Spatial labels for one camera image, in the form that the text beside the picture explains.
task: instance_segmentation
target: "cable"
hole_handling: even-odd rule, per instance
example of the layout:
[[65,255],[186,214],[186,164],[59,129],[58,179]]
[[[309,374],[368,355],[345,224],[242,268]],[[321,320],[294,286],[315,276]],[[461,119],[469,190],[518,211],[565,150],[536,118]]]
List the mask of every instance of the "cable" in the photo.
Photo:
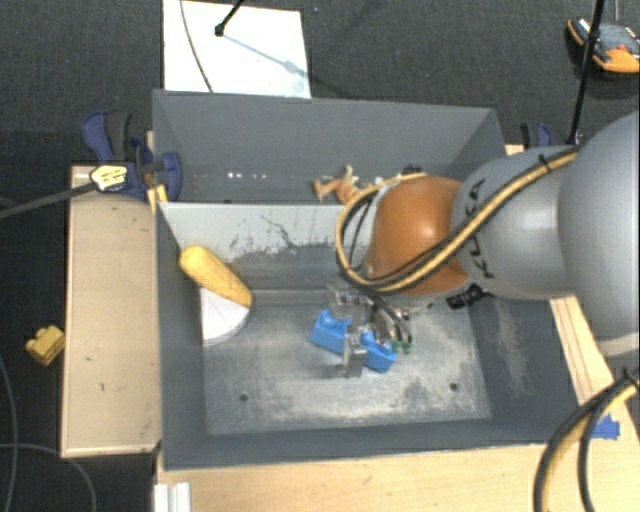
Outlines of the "cable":
[[69,190],[57,192],[55,194],[51,194],[50,196],[41,197],[40,199],[35,199],[33,201],[29,201],[28,203],[19,204],[17,206],[7,208],[6,210],[1,210],[0,220],[6,219],[8,217],[13,217],[14,215],[19,215],[31,210],[36,210],[38,208],[42,208],[43,206],[58,203],[60,201],[67,201],[69,199],[87,194],[89,192],[95,192],[95,190],[96,186],[93,183],[86,183],[85,185],[80,185]]
[[366,279],[359,275],[349,265],[344,254],[345,222],[351,218],[351,211],[360,207],[361,203],[371,194],[378,192],[383,186],[399,183],[424,176],[423,173],[410,174],[386,180],[383,183],[373,185],[362,190],[347,205],[336,222],[336,258],[342,276],[353,286],[365,290],[373,290],[377,294],[401,293],[408,290],[437,272],[455,252],[466,243],[488,220],[513,196],[521,192],[527,186],[535,183],[540,178],[566,166],[573,161],[577,152],[575,150],[562,151],[553,155],[549,160],[541,159],[540,162],[529,167],[522,173],[508,181],[501,189],[490,195],[482,205],[462,222],[453,232],[436,247],[429,249],[399,269],[385,276],[375,279]]
[[398,332],[398,341],[406,343],[408,345],[413,343],[411,329],[409,329],[404,320],[398,316],[398,313],[393,309],[391,304],[389,304],[382,297],[378,297],[376,295],[368,295],[367,297],[369,297],[369,300],[371,300],[371,302],[373,302],[376,307],[382,309],[389,316],[389,318],[391,318],[391,321],[395,325]]
[[[615,394],[621,381],[625,381],[628,385],[622,392]],[[553,473],[571,445],[585,434],[585,427],[590,418],[595,416],[596,409],[600,410],[600,415],[604,415],[635,394],[635,384],[629,382],[625,377],[598,393],[576,409],[553,434],[536,471],[533,492],[535,512],[549,512],[549,487]]]
[[13,451],[11,454],[11,475],[9,477],[7,499],[4,504],[4,512],[9,512],[9,510],[11,509],[11,502],[13,500],[13,491],[16,487],[16,475],[18,474],[18,413],[16,411],[16,401],[15,397],[13,396],[11,380],[9,379],[7,367],[4,365],[2,354],[0,354],[0,371],[2,372],[2,378],[4,379],[4,385],[7,390],[7,398],[9,399],[9,413],[11,414],[11,432],[13,437],[13,443],[8,445],[12,448]]
[[[10,512],[11,503],[13,502],[13,493],[15,491],[16,486],[16,476],[18,473],[18,453],[21,449],[26,450],[35,450],[44,453],[49,453],[52,455],[58,456],[58,452],[48,448],[46,446],[41,446],[38,444],[32,443],[20,443],[18,440],[18,414],[16,410],[16,402],[15,397],[13,395],[13,388],[11,387],[11,380],[9,379],[9,373],[7,372],[7,368],[4,364],[4,360],[2,359],[2,354],[0,354],[0,373],[2,373],[2,378],[4,380],[4,384],[7,390],[7,398],[9,399],[9,411],[11,415],[11,426],[13,431],[13,439],[11,443],[3,443],[0,444],[0,449],[2,450],[11,450],[11,476],[9,478],[9,487],[7,490],[7,499],[5,501],[4,512]],[[65,462],[69,462],[82,476],[85,483],[87,484],[87,488],[89,489],[89,494],[91,495],[91,512],[97,512],[98,510],[98,500],[96,497],[96,490],[93,486],[93,482],[91,478],[85,471],[85,469],[78,464],[73,459],[68,459]]]
[[602,11],[604,10],[604,0],[596,0],[593,8],[593,16],[589,26],[589,34],[586,41],[586,48],[582,56],[582,65],[580,67],[580,88],[576,97],[576,105],[573,110],[573,119],[571,120],[571,129],[567,144],[577,146],[580,143],[578,137],[578,127],[580,126],[580,116],[582,115],[582,105],[584,104],[584,95],[587,90],[587,82],[589,78],[589,70],[591,69],[593,54],[596,43],[600,37],[600,20],[602,19]]
[[229,12],[229,14],[227,14],[225,16],[225,18],[222,20],[222,22],[220,22],[218,25],[216,25],[215,28],[215,35],[217,37],[222,37],[224,35],[224,28],[227,26],[227,23],[229,23],[229,21],[231,20],[231,18],[233,18],[233,16],[235,15],[235,13],[238,11],[238,9],[240,9],[240,6],[244,3],[244,0],[237,0],[237,2],[234,4],[234,6],[231,8],[231,11]]
[[198,57],[198,52],[196,52],[196,47],[193,44],[193,40],[191,39],[191,32],[189,32],[189,25],[187,24],[187,17],[184,14],[184,0],[178,0],[180,4],[180,16],[182,16],[182,26],[184,27],[185,34],[187,35],[187,40],[189,41],[189,46],[191,47],[191,53],[193,54],[193,58],[196,60],[196,64],[198,65],[198,69],[200,70],[200,74],[202,75],[202,79],[204,83],[207,85],[207,89],[209,92],[213,94],[213,88],[209,83],[209,79],[207,78],[206,73],[204,72],[204,68],[202,67],[202,63],[200,62],[200,57]]
[[[14,445],[13,443],[5,443],[5,444],[0,444],[0,449],[2,450],[6,450],[9,448],[13,448]],[[56,457],[58,457],[58,452],[53,450],[52,448],[48,448],[46,446],[41,446],[39,444],[32,444],[32,443],[20,443],[18,444],[18,447],[21,450],[34,450],[34,451],[39,451],[39,452],[43,452],[43,453],[48,453],[51,455],[55,455]],[[93,486],[93,482],[91,481],[91,477],[87,474],[86,470],[80,465],[78,464],[75,460],[73,459],[66,459],[64,462],[68,462],[69,464],[71,464],[76,471],[78,471],[78,473],[80,473],[80,476],[82,476],[82,478],[84,479],[85,483],[87,484],[87,489],[89,489],[89,494],[91,495],[91,512],[97,512],[98,510],[98,499],[96,497],[96,489]]]
[[589,455],[589,447],[591,444],[591,436],[604,415],[604,410],[611,402],[616,400],[622,393],[635,394],[638,389],[638,379],[640,370],[636,368],[633,372],[625,372],[624,378],[620,379],[614,387],[607,393],[603,400],[595,407],[591,413],[591,417],[584,429],[582,438],[580,439],[580,451],[578,452],[578,483],[580,486],[580,498],[587,512],[595,512],[593,502],[591,501],[591,492],[589,491],[589,477],[587,475],[587,457]]
[[349,265],[351,265],[353,262],[353,253],[356,250],[356,243],[358,242],[358,237],[360,236],[360,230],[362,229],[362,224],[364,224],[364,221],[367,218],[367,214],[369,213],[369,209],[371,208],[372,203],[373,198],[367,198],[364,212],[360,216],[360,220],[358,221],[358,225],[356,226],[356,230],[353,234],[353,239],[351,240],[351,251],[349,251]]

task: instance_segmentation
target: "blue object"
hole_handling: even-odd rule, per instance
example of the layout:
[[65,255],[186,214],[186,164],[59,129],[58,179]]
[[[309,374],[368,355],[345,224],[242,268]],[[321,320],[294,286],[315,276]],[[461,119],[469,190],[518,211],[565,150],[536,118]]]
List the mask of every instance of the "blue object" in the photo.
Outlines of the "blue object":
[[133,197],[134,199],[138,199],[139,201],[146,201],[147,199],[147,186],[144,183],[141,183],[140,177],[138,176],[138,171],[136,169],[136,164],[133,162],[127,162],[127,182],[128,186],[118,192],[119,194],[124,194],[125,196]]
[[101,164],[112,162],[115,158],[107,135],[106,121],[107,113],[101,110],[82,121],[84,143],[93,150]]
[[[337,320],[328,309],[325,309],[318,315],[309,339],[316,345],[341,355],[344,352],[344,338],[350,325],[350,318]],[[371,331],[360,335],[360,345],[367,349],[364,365],[372,370],[384,373],[396,360],[393,350],[376,343]]]
[[182,188],[182,167],[178,160],[178,154],[171,151],[162,153],[162,166],[165,170],[165,184],[169,201],[177,201]]
[[611,414],[604,416],[593,429],[591,439],[612,439],[620,437],[620,422],[614,421]]
[[538,123],[536,125],[538,135],[538,147],[547,147],[553,145],[553,137],[551,136],[551,130],[547,125]]

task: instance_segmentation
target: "black floor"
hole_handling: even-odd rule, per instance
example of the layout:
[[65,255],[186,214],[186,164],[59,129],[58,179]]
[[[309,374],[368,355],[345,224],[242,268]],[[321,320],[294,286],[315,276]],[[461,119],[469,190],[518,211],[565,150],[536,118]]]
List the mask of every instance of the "black floor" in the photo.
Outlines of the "black floor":
[[[489,106],[509,143],[520,142],[523,121],[544,122],[557,142],[568,135],[578,79],[564,27],[574,15],[589,17],[592,2],[247,4],[302,10],[316,97]],[[638,31],[640,3],[619,0],[619,10],[621,21]],[[150,91],[161,85],[160,0],[1,2],[0,197],[27,201],[65,188],[72,162],[91,157],[81,119],[98,109],[128,110],[133,131],[141,133],[151,127]],[[585,138],[637,109],[637,79],[605,81],[596,74],[585,101]],[[61,361],[42,368],[22,347],[40,326],[64,326],[65,222],[63,205],[0,221],[0,354],[16,395],[21,441],[50,448],[57,445]],[[0,387],[1,444],[11,438]],[[0,503],[9,455],[0,450]],[[99,510],[148,508],[150,457],[83,463]],[[20,452],[12,510],[89,507],[72,468]]]

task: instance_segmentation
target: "gray bin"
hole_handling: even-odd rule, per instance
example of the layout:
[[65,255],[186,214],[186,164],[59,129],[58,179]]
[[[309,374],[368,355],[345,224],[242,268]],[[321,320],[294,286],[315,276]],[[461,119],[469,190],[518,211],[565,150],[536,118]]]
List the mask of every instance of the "gray bin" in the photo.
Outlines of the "gray bin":
[[[543,302],[422,308],[413,352],[361,379],[336,377],[340,358],[308,341],[340,210],[310,182],[347,163],[362,180],[407,165],[464,179],[504,155],[493,111],[164,91],[153,108],[155,151],[177,151],[185,173],[156,230],[166,469],[543,442],[577,405]],[[215,347],[202,347],[198,290],[177,265],[194,243],[256,299]]]

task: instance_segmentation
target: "white paper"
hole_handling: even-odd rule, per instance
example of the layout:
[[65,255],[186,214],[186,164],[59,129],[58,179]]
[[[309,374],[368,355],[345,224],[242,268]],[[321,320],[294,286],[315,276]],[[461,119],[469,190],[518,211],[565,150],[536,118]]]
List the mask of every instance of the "white paper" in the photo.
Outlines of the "white paper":
[[[214,29],[231,5],[183,3],[191,40],[216,93],[310,98],[297,11],[240,7],[224,36]],[[164,0],[164,87],[208,92],[187,39],[179,0]]]

